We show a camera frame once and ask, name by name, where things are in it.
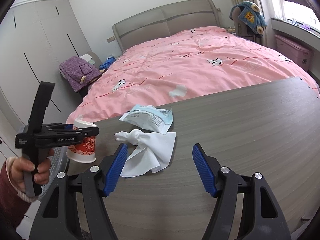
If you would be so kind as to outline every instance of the panda print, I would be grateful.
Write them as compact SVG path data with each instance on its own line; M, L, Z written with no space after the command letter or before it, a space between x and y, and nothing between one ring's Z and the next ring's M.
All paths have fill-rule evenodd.
M118 82L118 84L116 84L116 85L113 87L112 92L116 91L118 88L120 88L120 87L122 87L122 86L124 86L124 85L125 85L125 80L124 80L124 79L123 79L123 80L120 80L120 81Z
M281 60L287 62L287 63L291 63L291 62L292 62L289 58L287 58L287 57L285 57L285 56L283 56L283 55L281 55L281 54L279 54L279 58L280 58Z
M211 63L213 66L220 66L222 64L222 59L217 58L216 60L213 59L207 59L209 63Z

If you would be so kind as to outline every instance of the wardrobe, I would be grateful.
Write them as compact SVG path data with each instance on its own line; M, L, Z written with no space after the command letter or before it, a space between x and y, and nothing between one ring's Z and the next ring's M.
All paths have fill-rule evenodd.
M40 81L56 84L44 122L66 121L81 98L61 77L59 64L88 51L68 0L10 8L0 24L0 110L15 129L28 123Z

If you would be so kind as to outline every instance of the human hand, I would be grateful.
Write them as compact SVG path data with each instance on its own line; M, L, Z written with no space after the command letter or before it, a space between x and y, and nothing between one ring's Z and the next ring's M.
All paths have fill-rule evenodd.
M54 151L50 149L48 156L53 156ZM38 173L34 175L34 181L39 185L44 185L49 182L49 169L51 167L51 161L47 158L38 165ZM24 184L23 172L33 171L35 165L26 158L20 157L15 159L10 174L11 183L20 191L26 191L26 185Z

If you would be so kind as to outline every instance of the window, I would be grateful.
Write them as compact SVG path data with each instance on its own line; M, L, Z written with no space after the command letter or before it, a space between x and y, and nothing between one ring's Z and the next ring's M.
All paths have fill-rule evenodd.
M315 28L320 32L320 22L306 0L284 0L285 16Z

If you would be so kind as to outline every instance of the purple fleece jacket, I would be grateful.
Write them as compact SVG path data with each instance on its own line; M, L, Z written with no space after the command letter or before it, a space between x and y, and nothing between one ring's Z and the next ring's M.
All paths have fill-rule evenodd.
M77 56L73 56L61 63L60 69L75 92L78 92L81 88L87 86L92 79L102 75L98 69ZM86 79L83 84L80 84L83 76L86 76Z

